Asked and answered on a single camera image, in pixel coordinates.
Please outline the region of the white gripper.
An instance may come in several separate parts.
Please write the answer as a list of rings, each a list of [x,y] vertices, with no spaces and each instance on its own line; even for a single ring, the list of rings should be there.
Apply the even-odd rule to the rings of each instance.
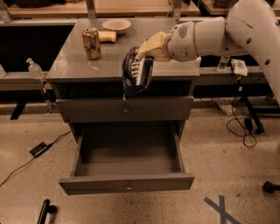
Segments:
[[[170,34],[157,32],[139,46],[137,56],[150,57],[159,62],[168,62],[171,59],[180,62],[196,60],[194,22],[177,24]]]

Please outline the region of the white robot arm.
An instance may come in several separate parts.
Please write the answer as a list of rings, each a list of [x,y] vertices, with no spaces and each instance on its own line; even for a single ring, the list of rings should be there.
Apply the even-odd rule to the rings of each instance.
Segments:
[[[143,42],[137,56],[190,61],[198,56],[250,55],[280,102],[280,24],[265,0],[239,0],[227,17],[184,22]]]

